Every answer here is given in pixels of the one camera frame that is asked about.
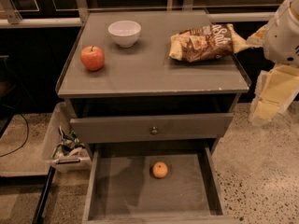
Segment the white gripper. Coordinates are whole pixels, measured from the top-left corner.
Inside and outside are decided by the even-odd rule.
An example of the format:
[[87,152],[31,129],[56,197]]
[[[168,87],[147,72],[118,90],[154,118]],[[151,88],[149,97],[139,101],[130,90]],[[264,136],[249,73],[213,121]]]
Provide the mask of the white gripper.
[[262,126],[283,114],[299,93],[299,0],[285,0],[269,20],[247,38],[254,48],[263,46],[267,60],[276,64],[258,76],[249,121]]

